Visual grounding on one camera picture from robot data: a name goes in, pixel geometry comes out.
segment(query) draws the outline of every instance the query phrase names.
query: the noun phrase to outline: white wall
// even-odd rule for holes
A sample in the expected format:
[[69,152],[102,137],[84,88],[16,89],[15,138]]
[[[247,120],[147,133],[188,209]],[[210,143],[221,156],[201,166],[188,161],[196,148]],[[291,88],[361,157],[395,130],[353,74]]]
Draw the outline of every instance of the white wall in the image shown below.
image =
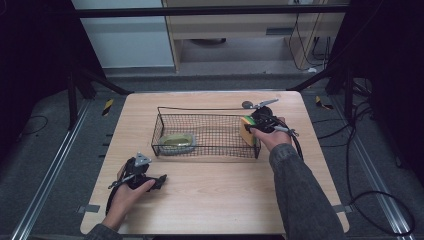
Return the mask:
[[[160,0],[72,0],[76,9],[162,7]],[[103,68],[174,67],[164,17],[81,19]]]

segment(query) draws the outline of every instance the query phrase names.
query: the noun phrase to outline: person's right hand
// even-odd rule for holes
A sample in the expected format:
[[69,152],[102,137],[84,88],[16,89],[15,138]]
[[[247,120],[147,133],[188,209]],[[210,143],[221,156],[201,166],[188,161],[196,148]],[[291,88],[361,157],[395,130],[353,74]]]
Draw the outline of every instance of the person's right hand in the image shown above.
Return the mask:
[[[279,117],[279,119],[285,122],[285,118]],[[266,148],[268,148],[269,151],[271,151],[275,146],[282,143],[292,144],[291,137],[285,132],[274,131],[272,133],[264,133],[256,128],[251,128],[250,132],[252,132],[255,137],[259,138],[259,140],[261,140],[265,144]]]

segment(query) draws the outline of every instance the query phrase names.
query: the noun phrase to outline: gray sleeve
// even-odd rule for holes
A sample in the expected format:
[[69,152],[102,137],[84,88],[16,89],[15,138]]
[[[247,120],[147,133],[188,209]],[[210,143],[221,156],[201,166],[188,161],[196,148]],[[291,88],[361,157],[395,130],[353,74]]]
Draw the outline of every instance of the gray sleeve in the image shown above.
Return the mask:
[[346,239],[337,214],[293,146],[274,147],[269,162],[287,238]]
[[122,236],[106,227],[103,224],[97,224],[93,229],[85,236],[85,240],[122,240]]

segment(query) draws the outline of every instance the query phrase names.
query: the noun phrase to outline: black cable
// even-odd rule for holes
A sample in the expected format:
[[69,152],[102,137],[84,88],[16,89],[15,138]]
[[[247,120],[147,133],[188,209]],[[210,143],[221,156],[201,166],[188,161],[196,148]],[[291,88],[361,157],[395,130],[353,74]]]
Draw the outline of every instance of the black cable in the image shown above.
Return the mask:
[[[376,227],[377,229],[379,229],[379,230],[381,230],[382,232],[384,232],[384,233],[386,233],[386,234],[389,234],[389,235],[391,235],[391,236],[396,236],[396,237],[402,237],[402,236],[408,236],[408,235],[410,235],[414,230],[415,230],[415,218],[414,218],[414,215],[410,212],[410,210],[409,210],[409,208],[401,201],[401,200],[399,200],[398,198],[396,198],[395,196],[393,196],[393,195],[391,195],[391,194],[389,194],[389,193],[386,193],[386,192],[382,192],[382,191],[365,191],[365,192],[362,192],[362,193],[360,193],[360,194],[358,194],[357,196],[353,196],[353,194],[352,194],[352,186],[351,186],[351,183],[350,183],[350,171],[349,171],[349,166],[350,166],[350,159],[349,159],[349,150],[350,150],[350,143],[352,142],[352,140],[353,140],[353,138],[354,138],[354,135],[355,135],[355,133],[356,133],[356,121],[357,121],[357,119],[358,119],[358,117],[360,117],[360,116],[363,116],[364,114],[367,114],[367,113],[369,113],[370,111],[370,107],[368,107],[368,108],[366,108],[366,109],[364,109],[364,110],[362,110],[361,112],[357,112],[358,111],[358,109],[359,109],[359,107],[362,105],[362,104],[365,104],[365,103],[367,103],[368,102],[368,100],[366,100],[366,101],[364,101],[364,102],[362,102],[361,104],[359,104],[358,106],[357,106],[357,108],[355,109],[355,111],[354,111],[354,117],[353,117],[353,121],[352,121],[352,130],[351,130],[351,132],[350,132],[350,135],[349,135],[349,138],[348,138],[348,143],[347,143],[347,145],[346,145],[346,183],[347,183],[347,188],[348,188],[348,192],[349,192],[349,196],[350,196],[350,198],[351,198],[351,200],[350,200],[350,203],[349,203],[349,205],[354,205],[355,206],[355,208],[356,208],[356,210],[359,212],[359,214],[364,218],[364,219],[366,219],[371,225],[373,225],[374,227]],[[390,198],[392,198],[393,200],[395,200],[397,203],[399,203],[403,208],[404,208],[404,210],[406,210],[406,212],[408,213],[408,215],[410,216],[410,219],[411,219],[411,227],[410,227],[410,230],[409,231],[407,231],[407,232],[405,232],[405,233],[396,233],[396,232],[393,232],[393,231],[391,231],[391,230],[387,230],[387,229],[385,229],[384,227],[382,227],[382,226],[380,226],[380,225],[378,225],[377,223],[375,223],[374,221],[372,221],[359,207],[358,207],[358,205],[357,204],[355,204],[355,202],[358,200],[358,199],[360,199],[361,197],[363,197],[363,196],[367,196],[367,195],[370,195],[370,194],[381,194],[381,195],[384,195],[384,196],[387,196],[387,197],[390,197]]]
[[313,121],[312,124],[321,123],[321,122],[329,122],[329,121],[343,121],[343,119],[341,119],[341,118],[329,118],[329,119],[324,119],[324,120]]
[[364,87],[361,84],[357,83],[356,81],[353,81],[353,85],[357,89],[359,95],[364,96],[364,97],[370,97],[371,96],[371,91],[368,90],[367,85],[365,85],[365,87]]
[[347,143],[345,143],[345,144],[340,144],[340,145],[320,145],[320,147],[328,147],[328,148],[330,148],[330,147],[344,147],[344,146],[346,146],[347,145]]
[[[124,168],[122,169],[121,176],[119,176],[118,181],[121,181],[121,180],[124,178],[125,171],[126,171],[127,166],[128,166],[128,162],[129,162],[129,161],[127,161],[127,162],[125,163],[125,166],[124,166]],[[116,194],[116,192],[118,191],[118,188],[119,188],[119,187],[121,187],[121,186],[122,186],[122,184],[121,184],[121,185],[119,185],[119,186],[115,186],[115,187],[113,187],[112,191],[110,192],[109,197],[108,197],[108,199],[107,199],[107,204],[106,204],[106,210],[105,210],[105,215],[106,215],[106,216],[107,216],[107,214],[109,213],[109,209],[110,209],[110,207],[112,206],[113,198],[115,197],[115,194]]]
[[47,123],[49,122],[49,119],[47,117],[41,116],[41,115],[31,116],[29,119],[32,119],[32,118],[44,118],[44,120],[46,120],[46,121],[44,122],[44,125],[41,126],[39,129],[34,130],[32,132],[23,132],[22,135],[30,135],[30,134],[37,133],[37,132],[43,130],[47,126]]
[[285,122],[281,121],[280,119],[278,119],[278,118],[276,118],[276,117],[275,117],[275,119],[277,120],[277,122],[278,122],[281,126],[283,126],[283,127],[287,128],[287,129],[289,129],[288,134],[289,134],[289,136],[291,136],[291,137],[292,137],[292,139],[293,139],[294,145],[296,146],[297,154],[299,155],[300,159],[302,159],[303,161],[305,161],[305,160],[303,159],[302,148],[300,147],[299,140],[297,140],[296,133],[294,133],[294,131],[293,131],[292,129],[290,129],[290,128],[287,126],[287,124],[286,124]]
[[312,48],[312,56],[314,57],[315,60],[324,61],[323,65],[324,65],[324,68],[325,68],[325,65],[327,64],[326,59],[328,59],[329,56],[330,56],[330,44],[331,44],[330,39],[331,38],[327,37],[327,43],[326,43],[326,46],[325,46],[324,53],[317,54],[317,53],[315,53],[315,49],[316,49],[316,46],[318,45],[319,39],[320,39],[319,37],[314,38],[314,47]]
[[345,126],[343,126],[342,128],[340,128],[340,129],[338,129],[338,130],[336,130],[336,131],[334,131],[334,132],[332,132],[332,133],[330,133],[330,134],[327,134],[327,135],[325,135],[325,136],[321,136],[321,137],[317,137],[318,139],[324,139],[324,138],[328,138],[328,137],[332,137],[332,136],[334,136],[334,135],[336,135],[337,133],[340,133],[341,131],[343,131],[345,128],[347,128],[347,127],[350,127],[350,124],[346,124]]
[[[292,55],[293,60],[295,60],[295,57],[294,57],[294,54],[293,54],[293,51],[292,51],[292,48],[291,48],[291,40],[292,40],[292,37],[293,37],[293,34],[294,34],[295,30],[297,30],[297,34],[298,34],[298,37],[299,37],[299,42],[300,42],[300,45],[301,45],[302,50],[303,50],[303,57],[304,57],[304,58],[305,58],[305,60],[306,60],[306,61],[307,61],[307,62],[311,65],[311,67],[318,67],[318,66],[321,66],[322,64],[314,64],[314,63],[311,63],[311,62],[308,60],[308,57],[306,56],[306,50],[305,50],[305,47],[304,47],[304,45],[303,45],[302,38],[300,37],[300,32],[299,32],[299,27],[298,27],[299,25],[298,25],[298,22],[299,22],[299,13],[297,13],[297,14],[296,14],[296,20],[295,20],[295,23],[294,23],[293,31],[292,31],[292,33],[290,34],[289,41],[288,41],[288,44],[289,44],[289,50],[290,50],[290,53],[291,53],[291,55]],[[302,69],[302,68],[300,68],[299,66],[297,66],[296,61],[294,61],[294,64],[295,64],[295,66],[296,66],[296,68],[297,68],[298,70],[301,70],[301,71],[308,70],[308,69]]]

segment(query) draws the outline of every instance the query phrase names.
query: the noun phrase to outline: wooden cabinet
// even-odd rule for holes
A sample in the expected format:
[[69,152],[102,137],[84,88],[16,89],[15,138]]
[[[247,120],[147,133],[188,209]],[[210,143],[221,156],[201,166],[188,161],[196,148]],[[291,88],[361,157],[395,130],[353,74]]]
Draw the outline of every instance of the wooden cabinet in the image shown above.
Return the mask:
[[[346,3],[347,0],[313,0],[313,4]],[[164,7],[287,5],[289,0],[162,0]],[[297,66],[303,67],[314,37],[336,36],[344,13],[200,15],[166,17],[176,69],[184,39],[217,39],[289,36]],[[281,35],[267,35],[277,29]]]

